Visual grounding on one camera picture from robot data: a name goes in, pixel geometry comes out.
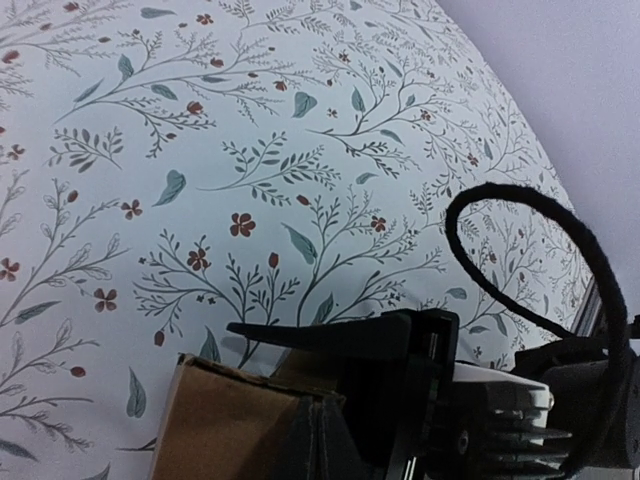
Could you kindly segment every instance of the floral fabric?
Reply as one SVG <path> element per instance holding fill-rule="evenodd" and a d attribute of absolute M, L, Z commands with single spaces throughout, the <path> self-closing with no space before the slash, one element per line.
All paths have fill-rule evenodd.
<path fill-rule="evenodd" d="M 468 279 L 443 213 L 485 181 L 568 204 L 433 0 L 0 0 L 0 477 L 145 478 L 179 352 L 269 374 L 231 321 L 461 318 L 508 368 L 551 338 Z M 567 325 L 588 278 L 526 208 L 462 216 L 505 292 Z"/>

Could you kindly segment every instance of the black cable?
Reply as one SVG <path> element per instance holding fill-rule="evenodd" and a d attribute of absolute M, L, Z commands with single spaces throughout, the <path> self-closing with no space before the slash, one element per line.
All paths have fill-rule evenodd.
<path fill-rule="evenodd" d="M 539 193 L 533 188 L 486 183 L 465 190 L 453 199 L 451 205 L 447 208 L 445 233 L 451 251 L 462 265 L 462 268 L 491 297 L 502 303 L 510 311 L 561 338 L 573 335 L 555 322 L 535 314 L 502 293 L 486 279 L 468 257 L 458 237 L 458 218 L 465 207 L 482 200 L 505 200 L 522 203 L 555 221 L 567 233 L 584 257 L 600 292 L 609 331 L 609 363 L 603 380 L 602 394 L 598 402 L 598 414 L 583 438 L 577 439 L 575 448 L 562 464 L 561 469 L 565 475 L 564 478 L 569 479 L 584 468 L 588 464 L 589 458 L 600 448 L 615 420 L 622 400 L 623 386 L 631 365 L 627 308 L 624 298 L 609 260 L 602 251 L 598 240 L 591 230 L 578 220 L 573 213 L 554 199 Z"/>

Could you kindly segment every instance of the leaf print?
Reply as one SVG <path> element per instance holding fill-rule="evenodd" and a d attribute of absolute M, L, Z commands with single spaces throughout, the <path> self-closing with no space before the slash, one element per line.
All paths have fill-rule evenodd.
<path fill-rule="evenodd" d="M 82 92 L 74 101 L 73 103 L 79 103 L 82 102 L 83 100 L 86 100 L 87 98 L 89 98 L 91 95 L 94 94 L 94 92 L 98 89 L 98 87 L 100 87 L 100 85 L 102 84 L 102 80 L 100 80 L 98 83 L 96 83 L 95 85 L 90 86 L 89 88 L 87 88 L 84 92 Z"/>
<path fill-rule="evenodd" d="M 166 205 L 167 203 L 173 202 L 184 189 L 186 184 L 187 180 L 184 175 L 176 170 L 171 170 L 167 173 L 167 186 L 153 206 L 158 207 L 160 205 Z"/>
<path fill-rule="evenodd" d="M 213 362 L 220 362 L 220 350 L 218 350 L 218 344 L 216 343 L 216 337 L 213 336 L 209 327 L 204 327 L 207 330 L 207 338 L 202 344 L 200 349 L 200 357 Z"/>
<path fill-rule="evenodd" d="M 289 236 L 291 237 L 291 243 L 294 247 L 302 254 L 305 261 L 309 265 L 313 265 L 316 258 L 318 258 L 318 252 L 316 251 L 316 247 L 313 245 L 311 240 L 307 237 L 294 230 L 287 224 L 282 224 L 284 228 L 289 231 Z"/>
<path fill-rule="evenodd" d="M 133 369 L 129 367 L 129 401 L 127 402 L 127 415 L 140 418 L 147 409 L 147 394 L 144 387 L 136 377 Z"/>
<path fill-rule="evenodd" d="M 456 300 L 467 299 L 467 291 L 462 287 L 450 288 L 447 290 L 447 294 L 451 295 Z"/>
<path fill-rule="evenodd" d="M 502 320 L 502 315 L 500 315 L 499 313 L 492 313 L 490 314 L 490 316 L 493 317 L 493 319 L 496 321 L 496 324 L 498 324 L 498 330 L 500 330 L 500 333 L 506 337 L 508 335 L 507 327 Z"/>
<path fill-rule="evenodd" d="M 324 302 L 318 305 L 318 310 L 316 311 L 316 316 L 313 317 L 313 321 L 311 325 L 321 325 L 325 322 L 325 320 L 331 314 L 331 310 L 333 310 L 333 292 L 329 294 Z"/>
<path fill-rule="evenodd" d="M 400 137 L 396 135 L 395 132 L 392 132 L 391 130 L 380 130 L 380 135 L 384 135 L 385 137 L 392 138 L 396 142 L 404 145 L 404 143 L 402 143 L 402 140 L 400 140 Z"/>
<path fill-rule="evenodd" d="M 38 305 L 34 305 L 33 307 L 29 307 L 29 308 L 25 308 L 24 310 L 21 310 L 20 313 L 16 315 L 16 319 L 15 319 L 16 325 L 21 325 L 27 320 L 32 319 L 33 317 L 42 315 L 44 312 L 49 310 L 54 305 L 57 305 L 58 303 L 60 303 L 60 300 L 40 303 Z"/>
<path fill-rule="evenodd" d="M 304 92 L 297 92 L 294 97 L 294 104 L 293 118 L 302 118 L 318 104 L 318 101 Z"/>
<path fill-rule="evenodd" d="M 226 78 L 214 77 L 213 75 L 205 75 L 204 77 L 201 77 L 200 80 L 206 83 L 221 83 L 227 81 Z"/>
<path fill-rule="evenodd" d="M 145 19 L 164 17 L 165 15 L 175 15 L 173 10 L 162 10 L 160 8 L 145 7 L 140 9 L 140 16 Z"/>
<path fill-rule="evenodd" d="M 471 327 L 469 329 L 469 333 L 475 335 L 477 333 L 487 332 L 489 329 L 487 327 L 483 327 L 481 325 L 476 325 L 475 327 Z"/>
<path fill-rule="evenodd" d="M 122 82 L 124 82 L 134 74 L 131 60 L 129 60 L 129 57 L 124 54 L 120 55 L 120 60 L 118 60 L 118 70 L 120 70 L 120 73 L 122 73 Z"/>
<path fill-rule="evenodd" d="M 177 100 L 176 94 L 171 91 L 171 89 L 165 85 L 161 85 L 159 83 L 155 85 L 151 85 L 151 91 L 153 93 L 157 93 L 158 95 L 162 95 L 164 98 L 168 98 L 169 100 Z"/>
<path fill-rule="evenodd" d="M 377 176 L 378 175 L 376 175 L 375 173 L 365 172 L 361 175 L 358 175 L 358 178 L 356 178 L 356 183 L 358 185 L 364 185 L 368 180 L 371 180 L 373 177 Z"/>
<path fill-rule="evenodd" d="M 85 478 L 83 480 L 108 480 L 109 479 L 109 470 L 110 469 L 111 469 L 111 464 L 109 463 L 107 465 L 107 468 L 105 468 L 99 474 L 94 475 L 93 477 L 87 477 L 87 478 Z"/>
<path fill-rule="evenodd" d="M 491 147 L 489 146 L 489 142 L 487 139 L 484 139 L 484 154 L 489 157 L 489 160 L 493 160 L 493 152 L 491 151 Z"/>
<path fill-rule="evenodd" d="M 29 450 L 24 447 L 21 447 L 17 443 L 9 442 L 7 440 L 0 439 L 0 451 L 7 452 L 14 457 L 28 458 L 29 460 L 33 460 L 35 462 L 38 461 L 36 457 L 33 456 Z"/>
<path fill-rule="evenodd" d="M 353 93 L 351 94 L 351 105 L 353 105 L 353 108 L 358 112 L 365 111 L 364 100 L 362 100 L 362 95 L 360 95 L 360 91 L 357 87 L 353 88 Z"/>
<path fill-rule="evenodd" d="M 398 77 L 402 78 L 402 72 L 400 71 L 400 69 L 398 67 L 396 67 L 389 60 L 385 59 L 385 62 L 387 62 L 387 65 L 389 65 L 389 68 L 393 71 L 393 73 L 395 73 Z"/>

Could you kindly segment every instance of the cardboard box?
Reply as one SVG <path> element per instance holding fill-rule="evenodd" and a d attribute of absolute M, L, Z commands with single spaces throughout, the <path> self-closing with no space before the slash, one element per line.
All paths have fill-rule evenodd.
<path fill-rule="evenodd" d="M 150 480 L 267 480 L 300 398 L 341 399 L 182 355 L 169 390 Z"/>

